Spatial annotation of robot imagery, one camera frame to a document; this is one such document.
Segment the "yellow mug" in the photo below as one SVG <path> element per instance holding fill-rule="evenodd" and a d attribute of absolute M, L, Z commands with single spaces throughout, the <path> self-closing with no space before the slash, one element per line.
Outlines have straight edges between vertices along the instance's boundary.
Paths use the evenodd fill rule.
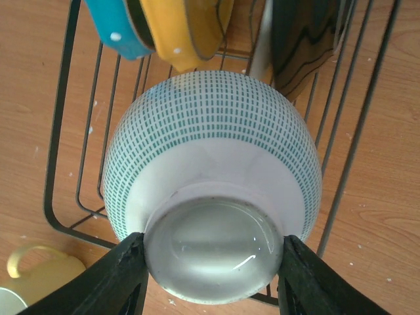
<path fill-rule="evenodd" d="M 48 251 L 54 258 L 38 264 L 29 271 L 19 271 L 19 262 L 33 249 Z M 7 261 L 7 272 L 12 279 L 0 285 L 0 314 L 19 313 L 85 270 L 85 265 L 79 259 L 51 247 L 27 245 L 18 248 Z"/>

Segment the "teal dotted pattern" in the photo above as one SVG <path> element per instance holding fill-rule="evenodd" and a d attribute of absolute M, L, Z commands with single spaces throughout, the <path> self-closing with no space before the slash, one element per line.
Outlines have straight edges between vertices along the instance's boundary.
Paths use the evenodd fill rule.
<path fill-rule="evenodd" d="M 315 145 L 298 111 L 268 85 L 242 74 L 192 72 L 164 81 L 125 112 L 107 152 L 104 201 L 112 227 L 127 234 L 125 208 L 138 174 L 179 144 L 230 138 L 258 146 L 283 162 L 301 188 L 305 240 L 314 226 L 322 192 Z"/>

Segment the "wood grain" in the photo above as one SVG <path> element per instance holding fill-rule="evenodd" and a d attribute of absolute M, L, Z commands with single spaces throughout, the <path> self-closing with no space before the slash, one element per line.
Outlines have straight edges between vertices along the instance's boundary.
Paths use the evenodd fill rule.
<path fill-rule="evenodd" d="M 249 51 L 251 0 L 236 1 L 228 29 L 228 48 Z M 323 158 L 335 112 L 367 1 L 359 1 L 331 108 L 320 142 Z M 350 141 L 369 83 L 391 0 L 376 1 L 355 67 L 332 155 L 324 178 L 322 209 L 308 241 L 315 249 L 326 222 Z M 41 242 L 94 263 L 106 250 L 54 231 L 43 216 L 43 186 L 56 82 L 69 1 L 3 0 L 0 2 L 0 283 L 5 263 L 23 244 Z M 420 3 L 405 0 L 388 48 L 354 166 L 324 256 L 355 288 L 393 314 L 416 314 L 420 308 Z M 95 68 L 98 37 L 82 4 L 68 85 L 58 157 L 54 209 L 63 224 L 85 213 L 75 204 L 80 149 Z M 308 128 L 315 137 L 324 110 L 336 56 L 322 68 L 310 110 Z M 220 57 L 203 69 L 218 68 Z M 97 209 L 98 161 L 108 113 L 116 53 L 104 48 L 89 136 L 81 202 Z M 225 70 L 247 66 L 226 59 Z M 131 103 L 138 62 L 121 61 L 111 133 Z M 153 55 L 145 89 L 168 76 L 169 65 Z M 297 100 L 304 114 L 310 87 Z M 79 230 L 115 241 L 108 221 L 98 218 Z M 44 259 L 28 257 L 24 267 Z M 145 314 L 278 314 L 246 300 L 202 306 L 180 301 L 150 280 Z"/>

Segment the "white bowl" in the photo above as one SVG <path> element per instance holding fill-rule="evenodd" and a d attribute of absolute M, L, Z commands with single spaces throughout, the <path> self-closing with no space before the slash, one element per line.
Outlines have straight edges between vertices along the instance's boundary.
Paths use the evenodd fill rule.
<path fill-rule="evenodd" d="M 103 187 L 115 234 L 145 232 L 146 262 L 164 289 L 221 304 L 271 281 L 284 235 L 307 238 L 322 180 L 286 98 L 251 77 L 207 71 L 168 79 L 131 105 Z"/>

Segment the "bowl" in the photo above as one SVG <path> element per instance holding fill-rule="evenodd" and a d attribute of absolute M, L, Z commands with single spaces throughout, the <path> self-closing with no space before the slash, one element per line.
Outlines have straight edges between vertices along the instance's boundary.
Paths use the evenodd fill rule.
<path fill-rule="evenodd" d="M 128 60 L 154 51 L 138 0 L 85 0 L 100 40 Z"/>
<path fill-rule="evenodd" d="M 206 71 L 172 77 L 129 107 L 103 189 L 117 237 L 145 233 L 157 283 L 187 301 L 223 304 L 270 283 L 283 236 L 308 237 L 321 178 L 286 98 L 252 77 Z"/>
<path fill-rule="evenodd" d="M 183 72 L 215 55 L 223 42 L 234 1 L 140 0 L 140 3 L 157 53 Z"/>
<path fill-rule="evenodd" d="M 271 49 L 274 86 L 294 101 L 337 51 L 353 0 L 274 1 Z"/>

